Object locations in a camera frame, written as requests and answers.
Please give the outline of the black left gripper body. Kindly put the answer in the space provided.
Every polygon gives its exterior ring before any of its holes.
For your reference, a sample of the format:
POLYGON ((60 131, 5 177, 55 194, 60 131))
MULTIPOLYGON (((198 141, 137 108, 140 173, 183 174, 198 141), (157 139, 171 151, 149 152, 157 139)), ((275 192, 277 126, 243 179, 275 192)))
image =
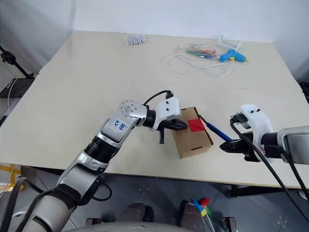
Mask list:
POLYGON ((161 121, 156 130, 163 131, 164 129, 176 130, 177 129, 176 120, 171 119, 161 121))

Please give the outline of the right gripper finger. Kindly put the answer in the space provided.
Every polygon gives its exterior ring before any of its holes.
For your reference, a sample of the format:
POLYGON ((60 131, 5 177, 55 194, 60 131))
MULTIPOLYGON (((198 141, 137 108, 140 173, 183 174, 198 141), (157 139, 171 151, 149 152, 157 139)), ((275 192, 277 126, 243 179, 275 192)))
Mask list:
POLYGON ((227 153, 244 153, 245 150, 242 147, 230 146, 230 145, 220 145, 220 149, 227 153))
POLYGON ((220 145, 220 148, 242 148, 242 140, 234 140, 232 142, 224 142, 220 145))

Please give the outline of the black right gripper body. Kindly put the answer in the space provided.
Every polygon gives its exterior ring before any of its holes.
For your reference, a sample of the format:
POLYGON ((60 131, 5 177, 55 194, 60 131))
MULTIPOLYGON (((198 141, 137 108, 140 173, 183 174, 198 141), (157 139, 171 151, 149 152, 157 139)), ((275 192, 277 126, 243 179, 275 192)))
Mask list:
MULTIPOLYGON (((245 132, 242 135, 246 137, 250 142, 253 143, 253 133, 252 132, 245 132)), ((243 154, 245 155, 244 159, 246 161, 260 162, 260 160, 255 154, 255 151, 245 141, 243 141, 243 154)))

